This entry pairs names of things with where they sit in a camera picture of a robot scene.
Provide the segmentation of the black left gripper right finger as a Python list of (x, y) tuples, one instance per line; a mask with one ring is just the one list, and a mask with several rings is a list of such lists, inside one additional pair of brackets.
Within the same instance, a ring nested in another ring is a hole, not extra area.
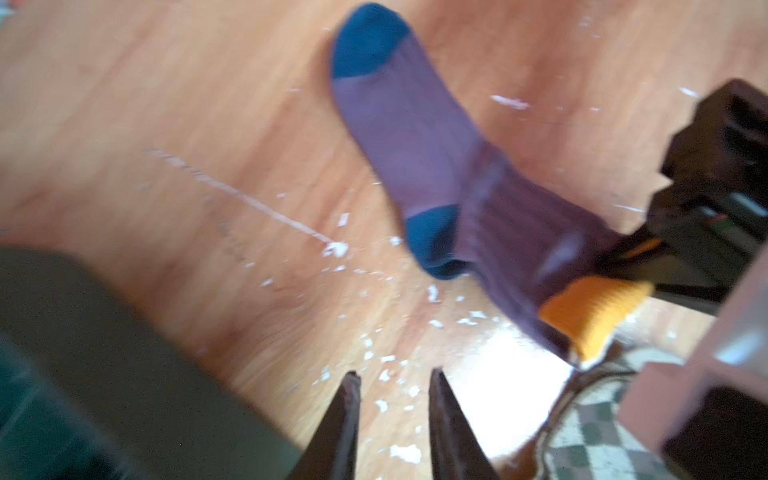
[(431, 372), (429, 438), (434, 479), (498, 479), (441, 368)]

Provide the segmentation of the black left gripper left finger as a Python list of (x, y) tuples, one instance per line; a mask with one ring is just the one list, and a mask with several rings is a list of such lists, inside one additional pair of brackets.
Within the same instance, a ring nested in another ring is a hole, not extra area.
[(360, 406), (361, 378), (348, 371), (287, 479), (354, 479)]

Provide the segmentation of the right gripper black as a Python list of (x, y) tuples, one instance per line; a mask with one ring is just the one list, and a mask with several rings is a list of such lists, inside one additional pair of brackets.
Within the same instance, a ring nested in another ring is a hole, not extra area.
[(671, 139), (649, 230), (706, 288), (731, 290), (767, 240), (767, 96), (732, 79)]

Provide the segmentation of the purple sock teal toe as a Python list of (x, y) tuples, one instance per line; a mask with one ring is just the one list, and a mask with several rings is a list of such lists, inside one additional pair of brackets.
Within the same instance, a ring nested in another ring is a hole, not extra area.
[(398, 208), (420, 267), (439, 280), (475, 276), (542, 347), (580, 369), (600, 362), (653, 289), (597, 274), (619, 234), (516, 170), (396, 12), (359, 6), (340, 28), (330, 70), (340, 115)]

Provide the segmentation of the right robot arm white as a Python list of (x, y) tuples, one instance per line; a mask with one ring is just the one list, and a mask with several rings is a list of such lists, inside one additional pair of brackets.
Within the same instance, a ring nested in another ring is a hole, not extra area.
[(639, 372), (618, 418), (680, 479), (767, 475), (767, 96), (732, 79), (677, 132), (644, 224), (606, 259), (711, 314), (682, 364)]

